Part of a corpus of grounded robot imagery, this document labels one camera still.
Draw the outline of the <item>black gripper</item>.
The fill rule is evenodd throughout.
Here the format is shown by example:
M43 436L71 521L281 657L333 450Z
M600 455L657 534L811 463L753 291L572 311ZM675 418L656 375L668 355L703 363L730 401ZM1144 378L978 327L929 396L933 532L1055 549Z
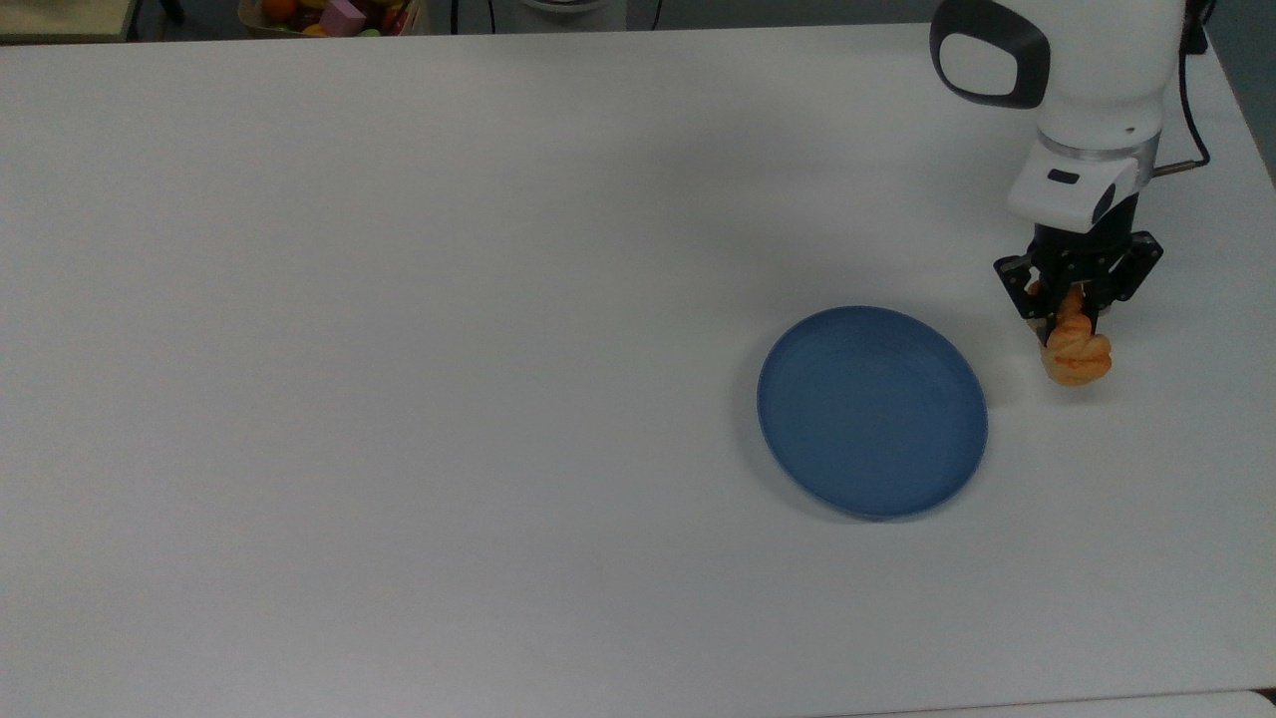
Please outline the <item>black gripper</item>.
M1100 319L1116 304L1125 304L1162 258L1161 244L1151 232L1134 231L1139 195L1108 209L1088 231L1074 232L1034 224L1030 254L999 258L993 270L1018 318L1040 346L1048 346L1057 328L1059 292L1086 288L1086 318L1100 333Z

